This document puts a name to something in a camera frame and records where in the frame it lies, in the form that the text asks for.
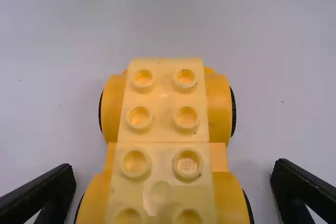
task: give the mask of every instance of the white surface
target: white surface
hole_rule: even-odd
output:
[[[0,0],[0,195],[68,162],[103,168],[105,81],[135,56],[200,55],[237,101],[229,164],[256,223],[278,223],[285,157],[336,185],[335,0]]]

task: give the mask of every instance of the black lego part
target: black lego part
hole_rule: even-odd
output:
[[[336,188],[287,159],[276,161],[271,187],[284,224],[314,224],[309,206],[325,222],[336,223]]]
[[[64,223],[76,181],[72,167],[62,164],[0,198],[0,223],[23,224],[40,209],[34,224]]]
[[[100,127],[100,131],[103,132],[102,128],[101,128],[101,99],[103,98],[103,92],[101,92],[100,95],[100,99],[99,99],[99,107],[98,107],[98,120],[99,120],[99,127]]]
[[[231,136],[233,136],[233,134],[235,134],[235,130],[236,130],[237,110],[236,110],[235,95],[234,95],[233,90],[232,90],[231,87],[230,87],[230,93],[231,93],[231,101],[232,101],[232,128],[231,128]]]

